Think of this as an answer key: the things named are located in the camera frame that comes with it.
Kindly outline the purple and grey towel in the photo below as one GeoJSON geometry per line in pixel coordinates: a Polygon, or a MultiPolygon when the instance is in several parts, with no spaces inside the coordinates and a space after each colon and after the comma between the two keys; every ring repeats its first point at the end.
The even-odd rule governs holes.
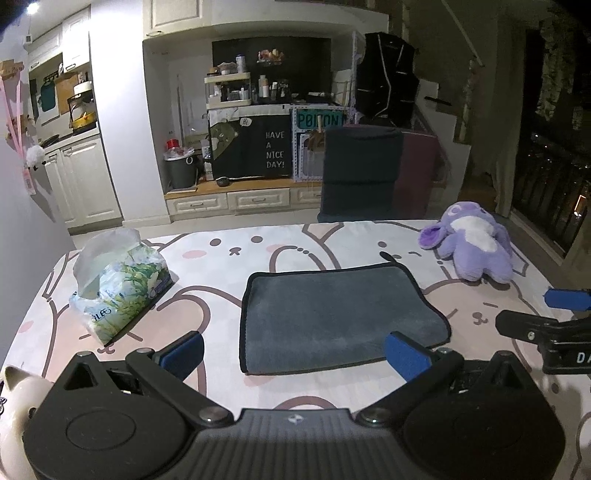
{"type": "Polygon", "coordinates": [[[252,274],[242,298],[242,373],[311,373],[384,360],[400,332],[427,348],[448,343],[446,316],[398,262],[327,271],[252,274]]]}

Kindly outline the purple plush bunny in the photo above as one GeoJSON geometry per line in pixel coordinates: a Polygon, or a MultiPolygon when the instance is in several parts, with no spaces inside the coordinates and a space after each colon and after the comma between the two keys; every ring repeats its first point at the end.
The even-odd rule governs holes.
{"type": "Polygon", "coordinates": [[[459,201],[419,236],[424,250],[452,259],[457,275],[468,282],[488,276],[499,284],[513,277],[512,246],[507,229],[476,202],[459,201]]]}

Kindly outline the floral tissue pack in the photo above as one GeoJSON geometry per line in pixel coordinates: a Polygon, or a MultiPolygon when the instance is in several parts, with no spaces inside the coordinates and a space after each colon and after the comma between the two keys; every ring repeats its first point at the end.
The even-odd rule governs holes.
{"type": "Polygon", "coordinates": [[[69,306],[100,344],[115,340],[172,284],[164,257],[135,229],[117,228],[90,239],[73,267],[69,306]]]}

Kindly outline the white ceramic cat figure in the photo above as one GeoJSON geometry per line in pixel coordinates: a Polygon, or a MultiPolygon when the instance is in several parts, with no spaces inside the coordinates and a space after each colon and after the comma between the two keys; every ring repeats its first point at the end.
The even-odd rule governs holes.
{"type": "Polygon", "coordinates": [[[35,479],[23,434],[53,383],[14,366],[1,375],[1,478],[35,479]]]}

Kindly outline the wooden low drawer cabinet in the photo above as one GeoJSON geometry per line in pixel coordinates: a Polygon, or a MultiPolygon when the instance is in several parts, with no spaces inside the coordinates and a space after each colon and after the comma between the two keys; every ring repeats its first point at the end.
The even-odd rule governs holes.
{"type": "Polygon", "coordinates": [[[314,209],[320,207],[321,197],[321,182],[290,178],[240,180],[225,187],[199,181],[193,189],[164,195],[172,221],[314,209]]]}

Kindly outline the maroon padded board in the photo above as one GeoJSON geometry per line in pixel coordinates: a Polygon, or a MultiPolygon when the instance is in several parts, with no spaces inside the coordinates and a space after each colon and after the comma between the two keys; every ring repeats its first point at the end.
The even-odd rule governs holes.
{"type": "Polygon", "coordinates": [[[394,214],[398,219],[422,219],[430,203],[440,143],[430,133],[403,130],[399,176],[394,184],[394,214]]]}

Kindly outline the white kitchen cabinet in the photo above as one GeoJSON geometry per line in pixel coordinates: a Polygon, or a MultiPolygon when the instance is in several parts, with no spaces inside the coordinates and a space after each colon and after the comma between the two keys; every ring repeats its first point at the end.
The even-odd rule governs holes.
{"type": "Polygon", "coordinates": [[[47,147],[44,167],[68,230],[122,220],[98,129],[47,147]]]}

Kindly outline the black trash bin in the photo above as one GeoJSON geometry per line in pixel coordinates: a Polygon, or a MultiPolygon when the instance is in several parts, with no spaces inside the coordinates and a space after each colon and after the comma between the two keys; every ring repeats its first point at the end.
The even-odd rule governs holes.
{"type": "Polygon", "coordinates": [[[164,162],[172,190],[188,189],[197,183],[197,156],[193,148],[169,149],[164,162]]]}

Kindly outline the dark office chair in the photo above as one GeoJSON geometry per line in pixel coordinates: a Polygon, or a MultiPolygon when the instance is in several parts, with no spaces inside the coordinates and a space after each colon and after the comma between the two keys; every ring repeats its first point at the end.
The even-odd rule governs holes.
{"type": "Polygon", "coordinates": [[[347,125],[326,131],[318,222],[394,218],[403,146],[403,133],[391,127],[347,125]]]}

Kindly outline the black have a nice day cloth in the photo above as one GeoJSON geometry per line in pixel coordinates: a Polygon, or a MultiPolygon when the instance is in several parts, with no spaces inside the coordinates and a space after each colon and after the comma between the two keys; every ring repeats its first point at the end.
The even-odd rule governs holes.
{"type": "Polygon", "coordinates": [[[211,170],[215,180],[290,178],[293,173],[290,115],[211,122],[211,170]]]}

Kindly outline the teal poison sign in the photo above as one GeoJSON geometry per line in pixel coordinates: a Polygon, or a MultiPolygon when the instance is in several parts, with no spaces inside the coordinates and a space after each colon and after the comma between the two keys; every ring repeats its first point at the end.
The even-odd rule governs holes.
{"type": "Polygon", "coordinates": [[[297,129],[325,130],[341,127],[348,120],[348,115],[345,110],[339,109],[297,109],[294,118],[297,129]]]}

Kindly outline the black hanging garment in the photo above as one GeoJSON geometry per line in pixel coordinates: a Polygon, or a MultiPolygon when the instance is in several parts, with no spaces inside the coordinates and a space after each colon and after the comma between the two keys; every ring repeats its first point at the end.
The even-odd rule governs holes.
{"type": "Polygon", "coordinates": [[[365,55],[356,69],[355,108],[360,122],[410,129],[419,88],[415,48],[385,32],[368,33],[365,40],[365,55]]]}

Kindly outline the white storage shelf rack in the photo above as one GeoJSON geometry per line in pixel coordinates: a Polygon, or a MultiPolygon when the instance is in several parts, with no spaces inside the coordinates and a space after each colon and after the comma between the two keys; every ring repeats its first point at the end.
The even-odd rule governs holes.
{"type": "Polygon", "coordinates": [[[249,72],[207,76],[204,87],[207,110],[252,104],[249,72]]]}

